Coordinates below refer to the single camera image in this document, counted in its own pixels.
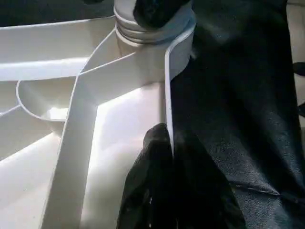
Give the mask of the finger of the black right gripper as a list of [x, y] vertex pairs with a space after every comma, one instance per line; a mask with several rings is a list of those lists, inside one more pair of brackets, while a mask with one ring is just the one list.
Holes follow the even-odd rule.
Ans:
[[190, 0], [137, 0], [133, 9], [135, 21], [144, 28], [158, 29], [168, 23]]

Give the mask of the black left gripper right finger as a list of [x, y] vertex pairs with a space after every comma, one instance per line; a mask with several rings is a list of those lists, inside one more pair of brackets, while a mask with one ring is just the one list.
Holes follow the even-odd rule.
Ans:
[[198, 137], [174, 136], [176, 216], [179, 229], [245, 229], [228, 180]]

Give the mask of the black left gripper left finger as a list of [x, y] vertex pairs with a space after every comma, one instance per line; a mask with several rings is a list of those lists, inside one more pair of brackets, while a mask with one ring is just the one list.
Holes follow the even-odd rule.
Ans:
[[173, 155], [167, 126], [149, 129], [124, 185], [119, 229], [173, 229]]

